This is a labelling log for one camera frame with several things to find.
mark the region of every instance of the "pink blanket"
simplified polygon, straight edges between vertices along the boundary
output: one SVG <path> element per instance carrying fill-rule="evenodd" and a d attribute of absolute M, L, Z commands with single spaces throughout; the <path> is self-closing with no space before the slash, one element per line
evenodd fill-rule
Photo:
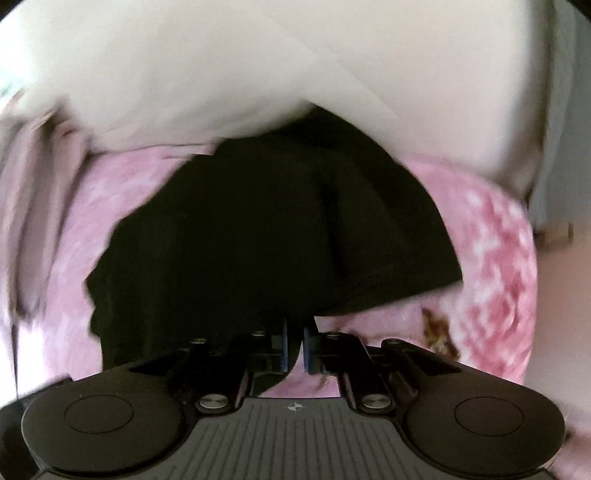
<path fill-rule="evenodd" d="M 174 148 L 156 147 L 92 161 L 66 219 L 44 318 L 21 332 L 23 391 L 61 375 L 78 379 L 100 371 L 100 346 L 88 332 L 92 304 L 84 280 L 115 222 L 150 198 L 183 162 L 179 155 Z M 405 162 L 441 211 L 464 286 L 360 314 L 319 318 L 320 329 L 353 332 L 370 345 L 387 337 L 406 338 L 521 382 L 532 345 L 536 296 L 534 246 L 523 208 L 499 188 L 453 167 L 424 158 Z M 268 392 L 336 394 L 330 378 L 304 375 L 301 363 Z"/>

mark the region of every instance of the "metal screw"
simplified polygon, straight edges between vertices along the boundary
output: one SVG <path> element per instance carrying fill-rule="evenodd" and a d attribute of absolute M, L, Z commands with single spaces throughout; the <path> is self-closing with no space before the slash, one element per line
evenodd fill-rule
<path fill-rule="evenodd" d="M 204 395 L 199 400 L 199 404 L 208 410 L 219 410 L 228 404 L 228 397 L 217 393 Z"/>
<path fill-rule="evenodd" d="M 361 403 L 372 410 L 381 410 L 387 408 L 392 404 L 392 400 L 387 395 L 381 393 L 374 393 L 366 395 L 361 399 Z"/>

